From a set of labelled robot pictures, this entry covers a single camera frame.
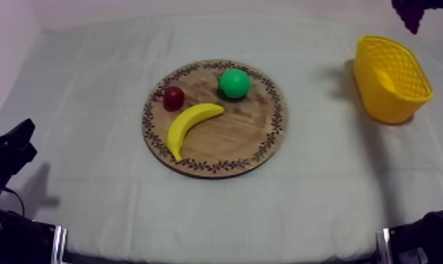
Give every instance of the green ball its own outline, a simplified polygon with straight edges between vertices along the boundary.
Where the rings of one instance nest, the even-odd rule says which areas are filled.
[[[241,98],[249,92],[251,80],[247,73],[232,69],[227,70],[220,78],[220,88],[229,98]]]

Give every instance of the white wall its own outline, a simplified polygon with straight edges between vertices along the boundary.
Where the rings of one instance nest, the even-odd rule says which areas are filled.
[[[27,0],[0,0],[0,107],[40,31]]]
[[[96,22],[160,13],[293,13],[304,18],[403,29],[392,0],[32,0],[43,26],[64,29]],[[443,41],[443,10],[426,11],[419,34]]]

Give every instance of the banana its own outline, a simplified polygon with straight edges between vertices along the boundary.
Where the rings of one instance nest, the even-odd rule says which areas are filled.
[[[167,148],[176,159],[176,162],[182,160],[180,149],[187,131],[199,122],[222,114],[224,111],[225,109],[220,105],[202,103],[187,108],[176,117],[168,129],[167,135]]]

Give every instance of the table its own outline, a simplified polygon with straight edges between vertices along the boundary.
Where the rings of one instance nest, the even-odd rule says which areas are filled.
[[[422,63],[435,98],[403,126],[378,124],[351,72],[363,34]],[[245,176],[186,178],[145,146],[147,94],[171,70],[222,58],[268,74],[289,106],[283,145]],[[31,117],[36,159],[9,187],[27,217],[106,258],[254,263],[351,258],[374,232],[443,209],[443,44],[381,27],[294,16],[147,15],[47,34],[0,113]],[[18,209],[4,195],[3,208]]]

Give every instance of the round wooden board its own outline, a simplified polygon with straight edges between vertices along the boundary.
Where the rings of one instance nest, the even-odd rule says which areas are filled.
[[[251,90],[238,102],[223,99],[218,90],[218,77],[233,68],[247,72],[251,80]],[[162,104],[169,86],[185,93],[184,105],[176,112],[167,112]],[[198,103],[215,103],[225,112],[187,133],[180,151],[184,160],[176,163],[166,147],[168,128],[177,115]],[[156,158],[179,173],[229,178],[269,159],[284,139],[287,122],[284,96],[267,75],[231,60],[204,60],[173,71],[157,84],[144,106],[143,136]]]

